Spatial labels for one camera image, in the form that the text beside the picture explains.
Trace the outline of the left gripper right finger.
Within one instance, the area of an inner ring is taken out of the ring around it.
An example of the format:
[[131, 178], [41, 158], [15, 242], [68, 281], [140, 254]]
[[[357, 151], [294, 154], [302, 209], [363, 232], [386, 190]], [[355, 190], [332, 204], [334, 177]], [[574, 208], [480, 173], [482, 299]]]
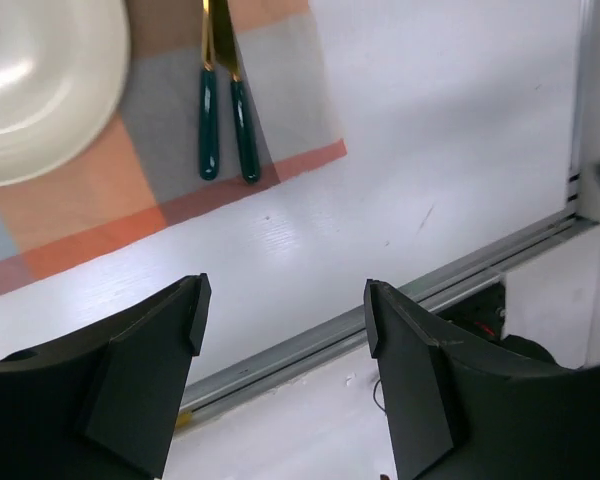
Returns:
[[406, 298], [377, 361], [401, 479], [600, 479], [600, 364], [501, 348]]

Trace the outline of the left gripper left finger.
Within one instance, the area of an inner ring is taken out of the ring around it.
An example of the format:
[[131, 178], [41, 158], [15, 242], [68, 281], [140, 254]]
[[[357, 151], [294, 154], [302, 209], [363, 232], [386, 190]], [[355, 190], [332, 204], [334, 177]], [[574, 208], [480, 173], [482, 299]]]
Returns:
[[0, 360], [0, 479], [159, 479], [211, 299], [186, 276]]

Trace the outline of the orange blue checkered cloth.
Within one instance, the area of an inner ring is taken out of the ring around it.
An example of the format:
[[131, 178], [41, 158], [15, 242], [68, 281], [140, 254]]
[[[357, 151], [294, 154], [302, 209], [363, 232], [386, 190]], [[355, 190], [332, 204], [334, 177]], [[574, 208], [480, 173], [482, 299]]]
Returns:
[[201, 3], [130, 1], [131, 66], [109, 126], [67, 165], [0, 188], [0, 296], [346, 155], [309, 4], [234, 1], [230, 10], [260, 181], [240, 176], [225, 69], [220, 172], [198, 174]]

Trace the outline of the gold spoon green handle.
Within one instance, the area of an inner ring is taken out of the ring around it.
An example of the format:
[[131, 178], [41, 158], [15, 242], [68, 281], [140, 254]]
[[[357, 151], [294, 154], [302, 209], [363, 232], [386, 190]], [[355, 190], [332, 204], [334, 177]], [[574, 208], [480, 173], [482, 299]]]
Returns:
[[202, 68], [198, 123], [199, 174], [205, 181], [214, 180], [219, 173], [219, 134], [215, 50], [209, 0], [202, 0]]

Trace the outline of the cream ceramic plate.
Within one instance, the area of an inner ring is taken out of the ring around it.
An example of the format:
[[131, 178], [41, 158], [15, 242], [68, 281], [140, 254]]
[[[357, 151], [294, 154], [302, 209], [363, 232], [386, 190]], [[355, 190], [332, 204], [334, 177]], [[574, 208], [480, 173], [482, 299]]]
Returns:
[[0, 1], [0, 187], [82, 153], [113, 116], [129, 62], [122, 1]]

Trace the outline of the gold knife green handle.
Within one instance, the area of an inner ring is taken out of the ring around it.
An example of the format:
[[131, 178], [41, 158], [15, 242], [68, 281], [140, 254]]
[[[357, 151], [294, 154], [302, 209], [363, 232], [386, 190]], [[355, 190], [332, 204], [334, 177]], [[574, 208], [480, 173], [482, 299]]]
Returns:
[[261, 178], [260, 161], [228, 2], [211, 0], [209, 7], [214, 58], [230, 75], [231, 102], [241, 175], [247, 184], [255, 184]]

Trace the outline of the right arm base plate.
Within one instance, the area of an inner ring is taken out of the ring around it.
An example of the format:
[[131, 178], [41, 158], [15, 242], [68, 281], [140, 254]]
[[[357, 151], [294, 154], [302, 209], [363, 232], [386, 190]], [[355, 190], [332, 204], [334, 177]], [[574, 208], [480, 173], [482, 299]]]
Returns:
[[504, 334], [505, 300], [505, 286], [496, 283], [442, 310], [438, 315], [501, 348], [541, 362], [556, 364], [551, 353], [537, 342]]

